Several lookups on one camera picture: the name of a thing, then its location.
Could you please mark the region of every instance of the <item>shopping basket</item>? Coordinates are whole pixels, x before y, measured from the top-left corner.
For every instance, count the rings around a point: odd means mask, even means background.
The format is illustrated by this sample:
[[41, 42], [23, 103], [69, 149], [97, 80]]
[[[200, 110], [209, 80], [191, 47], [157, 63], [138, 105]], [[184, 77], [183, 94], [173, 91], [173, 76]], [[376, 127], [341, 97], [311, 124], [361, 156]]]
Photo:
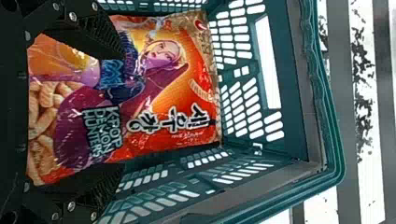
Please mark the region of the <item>shopping basket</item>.
[[99, 3], [108, 14], [207, 13], [223, 139], [126, 162], [116, 198], [97, 224], [252, 224], [342, 181], [316, 0]]

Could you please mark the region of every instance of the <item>character's face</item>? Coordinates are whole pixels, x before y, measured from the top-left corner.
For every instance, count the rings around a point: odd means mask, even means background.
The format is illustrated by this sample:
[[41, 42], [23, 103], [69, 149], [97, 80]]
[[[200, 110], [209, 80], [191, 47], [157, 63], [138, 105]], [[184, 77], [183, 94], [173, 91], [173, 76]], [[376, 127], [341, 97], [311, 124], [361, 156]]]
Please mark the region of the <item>character's face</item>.
[[180, 54], [180, 47], [172, 41], [160, 41], [145, 53], [146, 68], [164, 67], [174, 62]]

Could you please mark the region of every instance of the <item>orange packaging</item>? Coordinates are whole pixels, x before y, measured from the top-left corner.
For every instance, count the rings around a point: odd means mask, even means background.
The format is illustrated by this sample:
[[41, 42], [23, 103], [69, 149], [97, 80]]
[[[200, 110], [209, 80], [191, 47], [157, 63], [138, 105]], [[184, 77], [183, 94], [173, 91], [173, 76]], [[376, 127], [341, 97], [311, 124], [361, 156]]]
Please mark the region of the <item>orange packaging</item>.
[[54, 183], [92, 164], [220, 139], [205, 13], [112, 16], [125, 60], [40, 35], [28, 49], [28, 175]]

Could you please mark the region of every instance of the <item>screw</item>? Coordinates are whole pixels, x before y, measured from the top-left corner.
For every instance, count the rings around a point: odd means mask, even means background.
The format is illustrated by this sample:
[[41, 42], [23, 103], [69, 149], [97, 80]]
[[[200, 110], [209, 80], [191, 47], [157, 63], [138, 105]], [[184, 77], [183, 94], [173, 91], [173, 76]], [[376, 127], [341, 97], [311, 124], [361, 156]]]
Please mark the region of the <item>screw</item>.
[[23, 187], [23, 192], [26, 193], [27, 191], [29, 191], [29, 189], [30, 189], [30, 184], [26, 182], [26, 183], [24, 184], [24, 187]]
[[69, 204], [67, 205], [67, 210], [68, 210], [69, 212], [73, 212], [73, 211], [75, 210], [75, 208], [76, 208], [76, 203], [75, 203], [75, 202], [71, 202], [71, 203], [69, 203]]
[[58, 219], [59, 219], [59, 214], [58, 214], [58, 213], [54, 213], [54, 214], [52, 214], [52, 217], [51, 217], [51, 219], [52, 219], [52, 221], [56, 221], [56, 220], [58, 220]]
[[98, 217], [98, 214], [96, 212], [92, 212], [91, 221], [95, 221], [97, 217]]
[[25, 39], [26, 39], [26, 41], [29, 41], [30, 39], [32, 39], [32, 36], [27, 31], [25, 31]]
[[92, 9], [93, 9], [93, 11], [98, 10], [98, 5], [95, 2], [92, 2]]
[[55, 9], [55, 11], [59, 11], [58, 3], [53, 3], [52, 6], [53, 6], [53, 9]]
[[77, 21], [77, 15], [75, 12], [70, 12], [69, 13], [69, 18], [71, 21]]
[[[18, 74], [18, 78], [26, 79], [26, 76], [24, 76], [23, 74], [19, 73]], [[26, 144], [19, 144], [16, 149], [17, 149], [18, 152], [24, 152], [26, 150]]]
[[255, 152], [254, 152], [254, 155], [255, 155], [255, 156], [262, 156], [262, 152], [261, 152], [261, 151], [255, 151]]

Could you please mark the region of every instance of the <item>snack bag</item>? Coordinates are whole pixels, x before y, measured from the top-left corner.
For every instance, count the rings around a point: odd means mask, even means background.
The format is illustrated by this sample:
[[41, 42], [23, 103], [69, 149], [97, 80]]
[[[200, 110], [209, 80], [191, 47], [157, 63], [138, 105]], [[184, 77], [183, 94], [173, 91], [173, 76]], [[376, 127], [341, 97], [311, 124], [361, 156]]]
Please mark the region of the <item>snack bag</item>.
[[45, 35], [28, 49], [27, 174], [36, 185], [98, 162], [220, 139], [205, 13], [111, 20], [123, 61], [99, 61]]

